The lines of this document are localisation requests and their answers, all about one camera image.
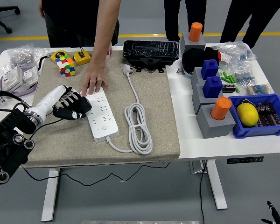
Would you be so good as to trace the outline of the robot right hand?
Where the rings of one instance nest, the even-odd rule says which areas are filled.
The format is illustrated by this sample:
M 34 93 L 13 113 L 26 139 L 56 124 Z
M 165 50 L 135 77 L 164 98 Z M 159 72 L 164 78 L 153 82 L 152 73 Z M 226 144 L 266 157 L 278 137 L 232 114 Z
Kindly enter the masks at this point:
M 274 221 L 270 221 L 270 220 L 263 219 L 263 218 L 261 219 L 261 221 L 266 224 L 280 224 L 280 215 L 278 214 L 277 210 L 275 209 L 275 207 L 272 205 L 272 203 L 270 201 L 267 201 L 266 203 L 269 207 L 269 210 L 271 212 L 271 215 L 272 215 Z

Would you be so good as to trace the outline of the person's right hand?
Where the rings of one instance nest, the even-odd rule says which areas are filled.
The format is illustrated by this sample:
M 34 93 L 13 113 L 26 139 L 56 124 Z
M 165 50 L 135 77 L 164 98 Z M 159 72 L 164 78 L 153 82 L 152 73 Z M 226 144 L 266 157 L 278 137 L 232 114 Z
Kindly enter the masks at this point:
M 42 6 L 42 0 L 39 0 L 39 3 L 38 3 L 38 11 L 40 13 L 40 16 L 45 19 L 45 11 L 43 9 L 43 6 Z

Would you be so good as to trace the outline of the person's left hand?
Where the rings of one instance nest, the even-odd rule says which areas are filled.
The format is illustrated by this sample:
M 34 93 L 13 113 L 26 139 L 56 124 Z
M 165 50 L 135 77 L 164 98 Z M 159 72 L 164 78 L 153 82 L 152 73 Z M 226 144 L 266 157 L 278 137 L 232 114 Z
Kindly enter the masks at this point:
M 103 88 L 104 92 L 107 92 L 109 87 L 109 81 L 107 75 L 104 72 L 104 67 L 90 64 L 84 74 L 84 81 L 82 85 L 82 96 L 87 94 L 92 95 L 93 92 L 98 92 L 100 88 Z

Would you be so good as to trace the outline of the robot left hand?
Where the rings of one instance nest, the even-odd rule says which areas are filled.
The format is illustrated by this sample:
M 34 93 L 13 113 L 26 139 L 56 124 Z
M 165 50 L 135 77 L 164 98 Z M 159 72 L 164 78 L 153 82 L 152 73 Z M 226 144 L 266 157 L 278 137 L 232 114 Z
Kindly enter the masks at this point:
M 25 111 L 25 115 L 36 120 L 37 125 L 45 122 L 46 116 L 53 114 L 57 118 L 76 120 L 86 117 L 92 108 L 86 97 L 82 97 L 72 87 L 60 85 L 49 92 L 36 106 Z

